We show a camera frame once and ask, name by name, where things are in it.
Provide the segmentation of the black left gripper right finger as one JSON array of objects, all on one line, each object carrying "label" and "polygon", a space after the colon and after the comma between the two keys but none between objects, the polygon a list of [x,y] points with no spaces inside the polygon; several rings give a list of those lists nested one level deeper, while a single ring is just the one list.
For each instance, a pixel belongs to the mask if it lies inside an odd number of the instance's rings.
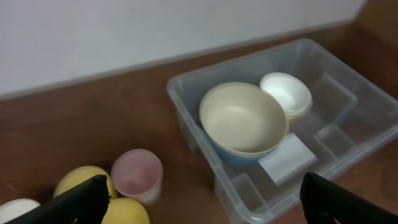
[{"label": "black left gripper right finger", "polygon": [[397,223],[397,215],[313,172],[303,177],[300,200],[308,224]]}]

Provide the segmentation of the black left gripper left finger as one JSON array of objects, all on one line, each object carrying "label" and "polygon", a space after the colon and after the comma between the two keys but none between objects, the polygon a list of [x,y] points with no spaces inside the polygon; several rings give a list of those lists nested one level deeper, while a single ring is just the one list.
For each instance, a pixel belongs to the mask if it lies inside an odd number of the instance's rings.
[{"label": "black left gripper left finger", "polygon": [[107,179],[95,175],[7,224],[101,224],[110,202]]}]

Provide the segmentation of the yellow small bowl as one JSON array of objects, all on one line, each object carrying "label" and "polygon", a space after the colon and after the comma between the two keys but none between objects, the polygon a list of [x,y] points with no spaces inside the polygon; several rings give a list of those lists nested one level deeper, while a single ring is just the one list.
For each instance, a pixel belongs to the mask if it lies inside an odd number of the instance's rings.
[{"label": "yellow small bowl", "polygon": [[304,110],[301,112],[293,113],[293,112],[286,112],[286,118],[289,123],[294,123],[296,120],[305,116],[311,109],[312,104],[309,104]]}]

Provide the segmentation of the white small bowl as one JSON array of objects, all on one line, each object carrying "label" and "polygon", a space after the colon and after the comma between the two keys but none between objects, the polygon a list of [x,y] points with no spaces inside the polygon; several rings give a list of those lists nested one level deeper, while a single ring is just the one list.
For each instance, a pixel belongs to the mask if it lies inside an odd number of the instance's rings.
[{"label": "white small bowl", "polygon": [[259,86],[272,95],[289,116],[305,114],[312,107],[312,95],[298,78],[280,72],[263,76]]}]

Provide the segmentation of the beige large bowl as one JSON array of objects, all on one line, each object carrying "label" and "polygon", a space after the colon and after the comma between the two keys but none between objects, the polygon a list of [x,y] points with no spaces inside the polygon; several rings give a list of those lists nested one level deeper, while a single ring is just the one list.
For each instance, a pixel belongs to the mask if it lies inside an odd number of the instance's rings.
[{"label": "beige large bowl", "polygon": [[210,89],[201,99],[199,117],[212,142],[235,157],[265,156],[289,132],[277,100],[248,83],[229,82]]}]

